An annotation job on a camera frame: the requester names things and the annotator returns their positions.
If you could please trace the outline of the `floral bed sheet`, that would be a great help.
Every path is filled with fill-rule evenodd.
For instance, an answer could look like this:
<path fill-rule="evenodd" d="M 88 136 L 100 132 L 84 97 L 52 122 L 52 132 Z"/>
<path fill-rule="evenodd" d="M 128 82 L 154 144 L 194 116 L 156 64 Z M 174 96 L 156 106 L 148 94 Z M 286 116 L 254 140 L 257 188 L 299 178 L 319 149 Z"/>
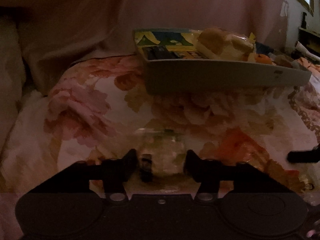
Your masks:
<path fill-rule="evenodd" d="M 22 98 L 1 159 L 1 239 L 22 236 L 14 208 L 23 193 L 79 160 L 147 153 L 157 147 L 155 132 L 180 135 L 165 142 L 164 155 L 192 149 L 226 164 L 247 161 L 302 192 L 306 176 L 285 158 L 319 143 L 319 71 L 308 68 L 301 88 L 150 96 L 136 56 L 74 65 L 48 96 L 32 90 Z"/>

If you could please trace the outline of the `grey tray with colourful lining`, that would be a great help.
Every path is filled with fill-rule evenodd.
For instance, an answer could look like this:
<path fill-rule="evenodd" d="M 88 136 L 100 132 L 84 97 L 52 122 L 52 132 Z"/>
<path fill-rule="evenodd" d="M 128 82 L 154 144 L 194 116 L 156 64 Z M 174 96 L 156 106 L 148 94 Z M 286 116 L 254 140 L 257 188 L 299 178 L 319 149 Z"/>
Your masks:
<path fill-rule="evenodd" d="M 197 47 L 198 30 L 136 29 L 132 36 L 144 63 L 149 94 L 205 93 L 236 87 L 304 86 L 311 72 L 245 61 L 210 59 Z"/>

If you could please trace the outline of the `large golden bread packet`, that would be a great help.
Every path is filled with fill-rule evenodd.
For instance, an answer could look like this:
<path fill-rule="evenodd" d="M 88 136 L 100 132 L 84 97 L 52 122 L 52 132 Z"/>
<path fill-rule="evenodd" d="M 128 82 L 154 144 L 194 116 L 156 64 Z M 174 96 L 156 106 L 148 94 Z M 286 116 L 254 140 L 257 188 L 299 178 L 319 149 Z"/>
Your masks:
<path fill-rule="evenodd" d="M 221 28 L 204 29 L 195 38 L 195 48 L 208 59 L 247 61 L 255 51 L 255 36 L 249 37 Z"/>

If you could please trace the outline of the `pink curtain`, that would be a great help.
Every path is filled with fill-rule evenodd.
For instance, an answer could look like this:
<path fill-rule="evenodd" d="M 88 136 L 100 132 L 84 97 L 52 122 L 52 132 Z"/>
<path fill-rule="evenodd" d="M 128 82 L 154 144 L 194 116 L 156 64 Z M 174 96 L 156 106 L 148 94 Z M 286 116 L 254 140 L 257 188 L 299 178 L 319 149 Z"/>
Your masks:
<path fill-rule="evenodd" d="M 18 115 L 25 68 L 48 92 L 74 61 L 108 50 L 131 51 L 135 28 L 217 26 L 272 33 L 283 0 L 1 0 L 1 143 Z"/>

